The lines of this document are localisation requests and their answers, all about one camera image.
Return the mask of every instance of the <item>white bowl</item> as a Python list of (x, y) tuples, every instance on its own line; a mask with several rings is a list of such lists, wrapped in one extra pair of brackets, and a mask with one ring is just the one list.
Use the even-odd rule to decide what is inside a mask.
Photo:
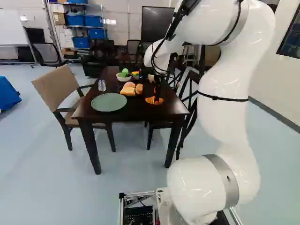
[(138, 79), (140, 79), (140, 74), (137, 74), (137, 75), (133, 75), (133, 74), (131, 74), (132, 75), (132, 77), (135, 79), (135, 80), (138, 80)]
[(131, 76), (128, 76), (128, 77), (120, 77), (120, 76), (118, 76), (118, 74), (121, 74), (121, 73), (117, 73), (117, 79), (118, 79), (118, 81), (121, 81), (121, 82), (127, 82), (127, 81), (130, 81), (130, 79), (131, 79)]

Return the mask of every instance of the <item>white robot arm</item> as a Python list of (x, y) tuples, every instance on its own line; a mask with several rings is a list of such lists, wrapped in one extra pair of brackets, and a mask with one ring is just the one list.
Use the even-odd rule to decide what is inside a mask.
[(162, 73), (170, 54), (184, 41), (221, 47), (221, 58), (200, 81), (198, 97), (200, 123), (220, 147), (215, 155), (178, 160), (167, 173), (173, 204), (190, 225), (209, 224), (218, 211), (257, 195), (261, 178), (246, 132), (248, 88), (275, 28), (273, 11), (258, 0), (194, 2), (175, 29), (176, 36), (161, 46), (161, 40), (155, 42), (144, 57), (146, 66), (154, 65)]

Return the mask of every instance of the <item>green plate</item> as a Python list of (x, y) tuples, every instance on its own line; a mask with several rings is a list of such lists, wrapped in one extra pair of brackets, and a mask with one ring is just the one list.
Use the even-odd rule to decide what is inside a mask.
[(97, 111), (112, 112), (123, 108), (127, 98), (117, 93), (107, 93), (95, 97), (90, 105)]

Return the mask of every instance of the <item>monitor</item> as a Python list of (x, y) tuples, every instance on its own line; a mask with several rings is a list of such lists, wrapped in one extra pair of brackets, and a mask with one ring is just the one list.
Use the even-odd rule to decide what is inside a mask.
[(165, 37), (172, 22), (174, 8), (142, 7), (142, 42), (155, 42)]

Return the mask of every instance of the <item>light blue floor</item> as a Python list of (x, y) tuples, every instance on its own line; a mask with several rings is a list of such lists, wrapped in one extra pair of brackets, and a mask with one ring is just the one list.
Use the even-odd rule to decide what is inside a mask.
[[(30, 81), (53, 68), (0, 66), (23, 101), (0, 114), (1, 225), (115, 225), (118, 193), (149, 191), (166, 186), (163, 167), (169, 129), (154, 131), (146, 150), (148, 130), (142, 123), (113, 126), (117, 152), (106, 132), (96, 141), (103, 173), (96, 176), (79, 129), (72, 131), (69, 152), (59, 123)], [(72, 66), (80, 85), (92, 83), (81, 66)], [(77, 97), (72, 94), (64, 106)], [(299, 222), (300, 136), (249, 103), (248, 134), (262, 174), (259, 195), (236, 207), (244, 225)], [(181, 157), (215, 152), (218, 143), (199, 123), (187, 137)]]

